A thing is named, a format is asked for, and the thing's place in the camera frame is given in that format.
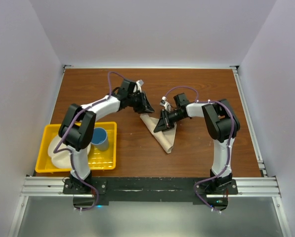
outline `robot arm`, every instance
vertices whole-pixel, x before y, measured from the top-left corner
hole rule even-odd
[[[128,106],[133,107],[134,111],[139,114],[154,112],[146,98],[145,92],[141,90],[142,85],[142,80],[133,82],[124,79],[121,86],[113,90],[111,96],[107,95],[99,101],[82,106],[72,104],[68,108],[59,128],[58,135],[60,137],[64,136],[76,114],[91,106],[91,108],[80,114],[77,121],[81,122],[81,125],[74,124],[63,142],[73,153],[75,170],[71,171],[70,179],[80,187],[80,190],[84,189],[86,192],[88,188],[79,182],[75,172],[86,183],[91,183],[86,150],[92,139],[95,122],[108,114],[115,113]]]
[[[227,142],[231,132],[231,118],[223,106],[217,103],[190,103],[184,93],[174,96],[176,109],[170,111],[170,104],[166,97],[161,100],[165,107],[161,111],[161,118],[155,127],[154,132],[166,131],[174,127],[175,122],[184,118],[201,117],[205,118],[208,132],[214,141],[214,159],[210,170],[211,177],[223,171],[227,164],[228,151]],[[237,131],[240,130],[240,123],[226,99],[220,100],[231,112],[234,119],[234,131],[230,140],[229,148],[232,151]],[[223,174],[215,181],[216,186],[224,185],[232,180],[232,169],[228,165]]]

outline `white wall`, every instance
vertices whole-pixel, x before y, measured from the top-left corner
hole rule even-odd
[[[295,236],[295,0],[277,0],[240,65],[267,171]]]
[[[28,0],[0,0],[0,236],[32,174],[61,64]]]
[[[239,65],[275,0],[30,0],[62,64]]]

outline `folded cloth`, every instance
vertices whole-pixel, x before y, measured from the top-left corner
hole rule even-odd
[[[175,124],[175,127],[171,130],[162,132],[154,132],[154,129],[158,123],[157,118],[151,118],[148,114],[141,114],[140,118],[145,123],[146,127],[150,131],[150,133],[155,137],[155,139],[159,142],[159,144],[162,146],[164,151],[169,154],[171,153],[171,150],[173,148],[173,143],[175,141],[175,135],[176,135],[176,128],[177,125]]]

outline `wooden surface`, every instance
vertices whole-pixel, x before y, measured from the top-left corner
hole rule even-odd
[[[70,104],[87,104],[108,93],[106,69],[67,69],[59,91],[51,123],[61,123]],[[115,69],[131,80],[144,80],[143,90],[159,118],[160,99],[174,86],[188,85],[199,91],[200,100],[226,98],[233,107],[241,130],[232,153],[234,177],[260,177],[251,137],[232,70],[205,69]],[[112,76],[112,86],[120,86],[122,79]],[[195,93],[177,89],[173,96],[185,92],[193,101]],[[93,171],[96,176],[151,176],[151,177],[208,177],[213,162],[213,142],[203,118],[180,121],[172,153],[167,155],[149,133],[139,115],[132,108],[111,114],[100,121],[118,124],[117,167],[109,171]],[[54,173],[67,176],[68,173]]]

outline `black mounting plate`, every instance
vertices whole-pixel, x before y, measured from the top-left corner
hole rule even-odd
[[[98,205],[110,201],[192,202],[203,204],[194,192],[194,184],[206,178],[145,178],[145,177],[92,177],[92,184],[99,191]],[[198,193],[209,203],[221,198],[207,198],[207,194],[229,195],[238,193],[236,181],[224,185],[221,190],[206,193],[205,185],[197,188]],[[74,187],[64,186],[63,194],[80,194]],[[76,197],[74,203],[93,202],[92,198]]]

